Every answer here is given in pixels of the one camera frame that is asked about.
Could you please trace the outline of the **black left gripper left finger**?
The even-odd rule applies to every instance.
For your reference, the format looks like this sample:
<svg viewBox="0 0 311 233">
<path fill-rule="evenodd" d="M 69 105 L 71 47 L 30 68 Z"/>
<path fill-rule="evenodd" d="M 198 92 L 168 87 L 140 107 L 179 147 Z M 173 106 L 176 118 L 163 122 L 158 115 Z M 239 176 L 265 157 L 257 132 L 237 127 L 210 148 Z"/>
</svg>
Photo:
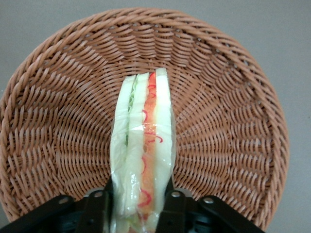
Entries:
<svg viewBox="0 0 311 233">
<path fill-rule="evenodd" d="M 105 187 L 93 188 L 85 195 L 83 229 L 87 233 L 109 233 L 113 206 L 113 183 L 110 178 Z"/>
</svg>

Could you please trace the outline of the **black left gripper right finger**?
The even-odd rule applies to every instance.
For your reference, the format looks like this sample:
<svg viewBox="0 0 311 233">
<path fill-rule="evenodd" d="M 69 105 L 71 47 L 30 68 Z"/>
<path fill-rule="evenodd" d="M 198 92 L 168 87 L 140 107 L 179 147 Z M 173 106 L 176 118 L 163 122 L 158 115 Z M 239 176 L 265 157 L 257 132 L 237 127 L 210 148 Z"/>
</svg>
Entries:
<svg viewBox="0 0 311 233">
<path fill-rule="evenodd" d="M 160 213 L 156 233 L 187 233 L 187 201 L 192 198 L 190 191 L 175 188 L 169 181 L 165 190 L 164 207 Z"/>
</svg>

